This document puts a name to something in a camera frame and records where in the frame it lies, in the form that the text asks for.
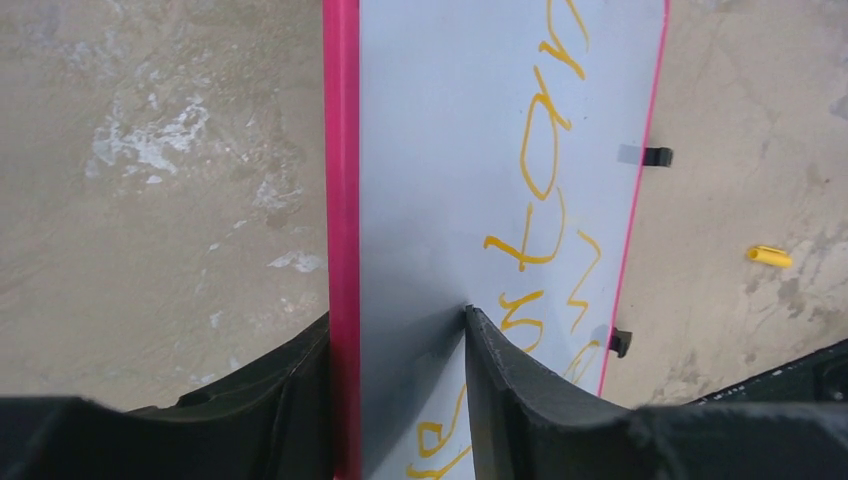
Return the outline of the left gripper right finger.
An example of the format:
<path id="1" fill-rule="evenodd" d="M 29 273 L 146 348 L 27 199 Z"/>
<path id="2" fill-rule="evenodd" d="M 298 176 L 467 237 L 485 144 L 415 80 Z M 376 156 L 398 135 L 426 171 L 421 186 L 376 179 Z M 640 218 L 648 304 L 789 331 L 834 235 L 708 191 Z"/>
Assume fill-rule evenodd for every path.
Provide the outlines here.
<path id="1" fill-rule="evenodd" d="M 847 402 L 630 410 L 573 385 L 465 311 L 479 479 L 843 479 Z"/>

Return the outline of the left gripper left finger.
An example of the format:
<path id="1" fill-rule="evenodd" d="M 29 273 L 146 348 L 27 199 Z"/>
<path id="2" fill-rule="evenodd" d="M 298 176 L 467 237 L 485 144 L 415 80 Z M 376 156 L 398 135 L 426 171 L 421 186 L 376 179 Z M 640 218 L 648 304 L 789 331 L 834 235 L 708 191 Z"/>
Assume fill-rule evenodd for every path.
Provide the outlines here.
<path id="1" fill-rule="evenodd" d="M 5 479 L 328 479 L 329 320 L 167 408 L 1 401 Z"/>

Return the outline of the pink framed whiteboard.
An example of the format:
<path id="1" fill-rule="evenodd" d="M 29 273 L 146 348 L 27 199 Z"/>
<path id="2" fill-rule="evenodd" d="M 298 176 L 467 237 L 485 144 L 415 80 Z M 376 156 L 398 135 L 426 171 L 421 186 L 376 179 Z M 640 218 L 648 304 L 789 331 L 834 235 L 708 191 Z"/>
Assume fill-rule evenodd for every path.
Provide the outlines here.
<path id="1" fill-rule="evenodd" d="M 471 479 L 464 313 L 597 398 L 666 1 L 326 1 L 340 479 Z"/>

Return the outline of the yellow marker cap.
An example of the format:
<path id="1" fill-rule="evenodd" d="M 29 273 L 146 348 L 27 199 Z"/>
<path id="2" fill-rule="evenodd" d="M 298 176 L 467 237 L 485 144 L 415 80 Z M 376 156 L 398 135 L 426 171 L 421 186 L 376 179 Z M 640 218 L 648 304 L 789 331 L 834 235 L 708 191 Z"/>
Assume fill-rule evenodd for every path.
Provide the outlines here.
<path id="1" fill-rule="evenodd" d="M 783 250 L 764 245 L 754 246 L 747 250 L 747 258 L 752 262 L 762 263 L 777 268 L 790 268 L 793 260 Z"/>

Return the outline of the black whiteboard clip lower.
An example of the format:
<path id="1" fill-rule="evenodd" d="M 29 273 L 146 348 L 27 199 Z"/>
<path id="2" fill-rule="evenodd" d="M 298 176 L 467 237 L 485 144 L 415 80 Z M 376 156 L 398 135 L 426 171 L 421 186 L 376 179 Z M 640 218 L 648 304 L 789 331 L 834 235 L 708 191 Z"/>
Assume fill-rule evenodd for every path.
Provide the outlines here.
<path id="1" fill-rule="evenodd" d="M 614 352 L 617 358 L 624 358 L 632 344 L 633 333 L 613 327 L 608 341 L 608 350 Z"/>

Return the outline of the black whiteboard clip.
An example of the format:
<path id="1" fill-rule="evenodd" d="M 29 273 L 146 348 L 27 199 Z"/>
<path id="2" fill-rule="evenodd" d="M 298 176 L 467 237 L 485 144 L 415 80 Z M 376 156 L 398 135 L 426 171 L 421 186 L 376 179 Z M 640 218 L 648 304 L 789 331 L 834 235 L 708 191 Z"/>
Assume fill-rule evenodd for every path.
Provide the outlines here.
<path id="1" fill-rule="evenodd" d="M 614 352 L 617 358 L 624 358 L 632 344 L 633 333 L 613 327 L 608 341 L 608 350 Z"/>
<path id="2" fill-rule="evenodd" d="M 619 163 L 645 167 L 670 168 L 674 151 L 668 147 L 640 147 L 621 145 L 617 155 Z"/>

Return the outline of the black whiteboard clip upper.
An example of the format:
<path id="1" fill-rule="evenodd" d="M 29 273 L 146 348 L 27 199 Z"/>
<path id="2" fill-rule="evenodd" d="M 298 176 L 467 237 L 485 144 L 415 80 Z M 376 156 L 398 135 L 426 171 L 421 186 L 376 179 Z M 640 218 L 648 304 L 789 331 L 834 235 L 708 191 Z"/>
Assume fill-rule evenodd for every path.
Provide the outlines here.
<path id="1" fill-rule="evenodd" d="M 645 167 L 670 168 L 674 151 L 668 147 L 640 147 L 621 145 L 617 155 L 619 163 Z"/>

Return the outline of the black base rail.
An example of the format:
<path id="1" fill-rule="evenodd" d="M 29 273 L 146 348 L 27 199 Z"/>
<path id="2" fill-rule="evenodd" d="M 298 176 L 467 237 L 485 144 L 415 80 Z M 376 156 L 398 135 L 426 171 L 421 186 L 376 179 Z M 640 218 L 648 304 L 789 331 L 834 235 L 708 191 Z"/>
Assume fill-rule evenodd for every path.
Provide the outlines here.
<path id="1" fill-rule="evenodd" d="M 847 402 L 847 340 L 752 376 L 692 401 Z"/>

